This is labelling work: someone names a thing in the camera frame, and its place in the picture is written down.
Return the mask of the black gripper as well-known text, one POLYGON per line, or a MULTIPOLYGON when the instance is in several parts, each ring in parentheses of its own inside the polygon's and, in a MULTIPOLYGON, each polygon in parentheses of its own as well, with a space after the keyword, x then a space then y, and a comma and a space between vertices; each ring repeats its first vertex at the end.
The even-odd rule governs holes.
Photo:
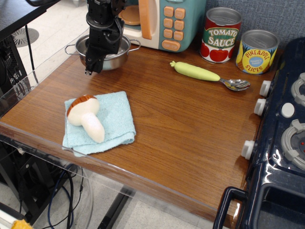
POLYGON ((122 25, 101 28, 90 27, 88 48, 85 58, 85 74, 100 73, 106 55, 117 54, 122 40, 122 25))

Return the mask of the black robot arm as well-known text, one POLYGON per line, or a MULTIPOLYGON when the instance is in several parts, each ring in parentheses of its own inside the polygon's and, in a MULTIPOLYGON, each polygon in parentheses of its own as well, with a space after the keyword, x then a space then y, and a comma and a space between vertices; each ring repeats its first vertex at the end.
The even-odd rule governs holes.
POLYGON ((100 73, 106 55, 117 54, 124 22, 118 17, 125 9, 125 0, 89 0, 86 21, 90 26, 86 42, 85 73, 100 73))

